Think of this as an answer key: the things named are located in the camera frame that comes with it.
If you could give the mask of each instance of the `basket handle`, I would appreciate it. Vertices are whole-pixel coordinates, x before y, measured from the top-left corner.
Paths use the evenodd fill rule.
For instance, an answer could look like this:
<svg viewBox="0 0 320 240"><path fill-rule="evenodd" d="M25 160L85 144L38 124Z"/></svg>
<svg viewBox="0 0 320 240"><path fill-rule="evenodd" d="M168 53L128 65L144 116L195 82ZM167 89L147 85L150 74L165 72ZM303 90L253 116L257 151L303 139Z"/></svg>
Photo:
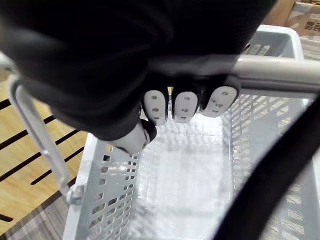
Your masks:
<svg viewBox="0 0 320 240"><path fill-rule="evenodd" d="M56 144L51 139L44 121L39 116L31 96L21 85L21 76L16 70L13 62L0 52L0 67L10 68L13 75L9 79L9 100L22 118L26 130L39 147L42 156L46 159L49 167L55 175L59 190L62 195L67 196L69 191L68 182L70 173L67 165L61 157Z"/></svg>

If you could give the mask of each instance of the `cardboard box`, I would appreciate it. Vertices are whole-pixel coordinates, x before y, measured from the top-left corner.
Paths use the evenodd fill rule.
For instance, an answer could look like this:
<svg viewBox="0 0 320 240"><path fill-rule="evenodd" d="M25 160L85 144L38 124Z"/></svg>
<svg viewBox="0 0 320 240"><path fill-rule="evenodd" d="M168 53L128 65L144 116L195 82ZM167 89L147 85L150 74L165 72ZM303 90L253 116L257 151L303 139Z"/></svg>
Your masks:
<svg viewBox="0 0 320 240"><path fill-rule="evenodd" d="M278 0L262 24L287 26L288 17L295 4L295 0Z"/></svg>
<svg viewBox="0 0 320 240"><path fill-rule="evenodd" d="M300 36L304 58L320 61L320 6L297 2L287 26Z"/></svg>

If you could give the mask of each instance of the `wooden plank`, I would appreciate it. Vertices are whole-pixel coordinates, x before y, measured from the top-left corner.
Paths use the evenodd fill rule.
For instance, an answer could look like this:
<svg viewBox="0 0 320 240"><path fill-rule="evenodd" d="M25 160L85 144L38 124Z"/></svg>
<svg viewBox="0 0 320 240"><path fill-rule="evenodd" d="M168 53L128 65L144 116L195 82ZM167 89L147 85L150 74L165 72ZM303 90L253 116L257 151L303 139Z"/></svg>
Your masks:
<svg viewBox="0 0 320 240"><path fill-rule="evenodd" d="M35 101L35 107L42 119L52 115L48 105L40 101ZM26 129L16 109L12 105L0 110L0 126L0 143Z"/></svg>
<svg viewBox="0 0 320 240"><path fill-rule="evenodd" d="M7 79L8 73L0 71L0 102L8 98ZM34 103L42 119L52 115L46 104L37 100L34 100ZM39 149L31 137L23 132L25 126L15 108L5 104L2 107L0 144L3 143L3 148L0 150L0 175L5 176L0 181L0 214L13 218L13 221L0 220L0 235L58 190L55 176L52 173L44 175L50 168L41 155L36 155L32 161L26 162L26 159L38 153ZM54 141L63 140L57 147L64 159L78 153L85 145L86 132L75 132L72 127L57 119L48 122L46 127ZM67 162L71 179L78 173L81 156L82 152Z"/></svg>
<svg viewBox="0 0 320 240"><path fill-rule="evenodd" d="M9 72L0 70L0 102L8 98Z"/></svg>
<svg viewBox="0 0 320 240"><path fill-rule="evenodd" d="M70 179L77 175L81 157L82 152L67 163ZM13 227L58 190L57 181L52 173L36 185L30 185L30 180L22 180L14 175L0 182L0 212L13 218L11 222L0 221L0 234Z"/></svg>
<svg viewBox="0 0 320 240"><path fill-rule="evenodd" d="M72 129L70 128L54 128L53 129L53 132L56 132L54 135L57 135L58 138L66 135L71 131ZM77 134L73 135L69 139L60 143L57 147L61 153L69 153L70 150L76 151L78 149L77 144L79 143L83 144L85 138L86 138L85 132L78 132ZM21 138L20 140L14 142L13 144L5 147L0 151L0 159L1 159L0 175L5 174L9 170L18 166L23 161L27 160L28 158L32 157L34 154L38 152L39 152L39 149L34 143L33 139L30 137L30 135L27 135Z"/></svg>

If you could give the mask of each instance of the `metal handle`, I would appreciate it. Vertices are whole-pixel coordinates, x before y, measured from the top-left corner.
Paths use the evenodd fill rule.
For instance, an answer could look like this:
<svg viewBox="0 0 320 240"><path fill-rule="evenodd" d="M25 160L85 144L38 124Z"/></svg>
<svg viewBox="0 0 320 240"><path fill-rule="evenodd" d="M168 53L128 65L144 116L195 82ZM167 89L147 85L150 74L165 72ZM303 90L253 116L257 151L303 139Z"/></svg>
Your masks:
<svg viewBox="0 0 320 240"><path fill-rule="evenodd" d="M234 59L236 56L214 54L161 56L150 60L149 69L165 77L194 75L199 77L196 81L203 81L201 76L233 75L240 80L241 93L245 94L260 91L267 95L270 91L277 91L303 93L300 96L305 97L320 91L319 61L256 55L241 55L236 62Z"/></svg>
<svg viewBox="0 0 320 240"><path fill-rule="evenodd" d="M56 144L51 139L44 121L32 101L31 96L20 84L22 76L16 70L14 63L0 52L0 67L10 68L14 74L9 79L9 100L22 118L26 130L31 135L40 149L42 156L46 159L53 174L57 178L60 192L67 196L69 191L68 182L70 174L67 165L61 157Z"/></svg>

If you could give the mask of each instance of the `shopping basket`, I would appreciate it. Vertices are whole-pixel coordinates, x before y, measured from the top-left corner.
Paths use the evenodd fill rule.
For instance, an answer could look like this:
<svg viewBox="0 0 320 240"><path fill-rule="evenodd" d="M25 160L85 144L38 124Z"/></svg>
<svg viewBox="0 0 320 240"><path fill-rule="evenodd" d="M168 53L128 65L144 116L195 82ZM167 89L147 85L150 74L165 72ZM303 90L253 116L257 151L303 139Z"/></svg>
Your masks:
<svg viewBox="0 0 320 240"><path fill-rule="evenodd" d="M156 139L134 155L89 133L70 189L64 161L19 85L21 76L11 76L10 101L70 204L64 240L212 236L259 158L320 90L319 64L302 61L293 30L262 25L249 44L235 65L218 56L207 61L210 74L233 74L241 81L241 95L225 114L207 118L196 113L188 124L174 123L169 114ZM159 70L177 63L170 60L155 59L150 66ZM5 56L0 64L14 66ZM262 238L319 239L318 211L311 164L291 186Z"/></svg>

